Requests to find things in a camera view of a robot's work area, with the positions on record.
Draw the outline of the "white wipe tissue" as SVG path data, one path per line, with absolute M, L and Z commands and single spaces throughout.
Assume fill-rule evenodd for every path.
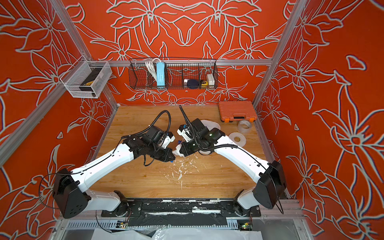
M 173 155 L 174 155 L 174 156 L 179 156 L 179 157 L 183 157 L 183 158 L 184 158 L 185 155 L 181 153 L 181 148 L 182 148 L 182 145 L 181 145 L 181 144 L 177 145 L 177 146 L 176 146 L 176 149 L 172 151 Z

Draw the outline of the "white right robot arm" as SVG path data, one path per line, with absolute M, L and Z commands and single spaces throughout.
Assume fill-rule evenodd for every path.
M 270 163 L 256 157 L 218 128 L 209 130 L 200 119 L 180 125 L 177 133 L 184 141 L 176 147 L 174 154 L 186 157 L 199 151 L 215 152 L 238 166 L 256 183 L 254 188 L 242 190 L 235 197 L 238 212 L 259 205 L 267 209 L 282 208 L 280 196 L 286 189 L 286 178 L 279 162 Z

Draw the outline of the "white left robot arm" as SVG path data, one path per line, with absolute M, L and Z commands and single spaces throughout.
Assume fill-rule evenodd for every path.
M 151 126 L 144 133 L 123 137 L 115 149 L 93 162 L 71 171 L 58 171 L 53 197 L 63 218 L 70 219 L 86 211 L 107 211 L 117 217 L 128 214 L 128 200 L 120 191 L 92 191 L 91 186 L 139 157 L 150 157 L 161 162 L 174 161 L 175 156 L 168 147 L 174 140 L 173 133 Z

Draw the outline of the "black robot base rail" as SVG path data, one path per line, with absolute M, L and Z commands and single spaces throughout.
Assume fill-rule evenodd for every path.
M 238 229 L 240 224 L 261 216 L 260 207 L 237 212 L 233 199 L 128 199 L 123 216 L 102 211 L 101 217 L 117 219 L 125 227 L 206 227 Z

